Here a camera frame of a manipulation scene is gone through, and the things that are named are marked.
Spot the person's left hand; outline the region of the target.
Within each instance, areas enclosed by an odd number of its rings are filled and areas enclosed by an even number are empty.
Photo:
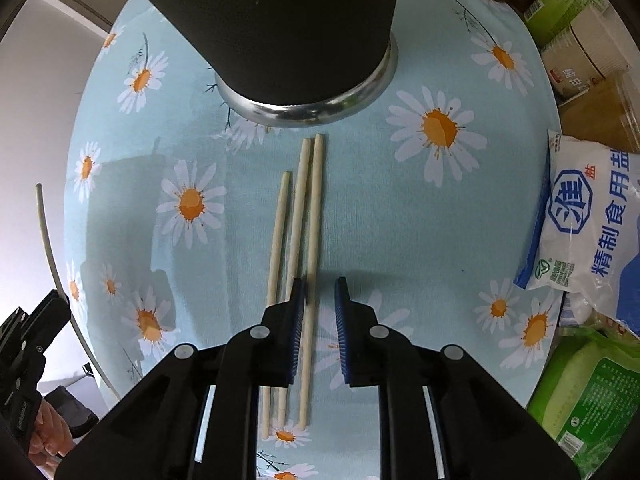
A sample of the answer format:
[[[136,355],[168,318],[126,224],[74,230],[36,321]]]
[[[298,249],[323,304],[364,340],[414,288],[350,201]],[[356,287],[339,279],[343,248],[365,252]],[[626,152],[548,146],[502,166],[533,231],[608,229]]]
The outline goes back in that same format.
[[[66,421],[51,404],[42,400],[29,443],[29,459],[49,476],[53,476],[58,468],[56,456],[65,456],[74,446]]]

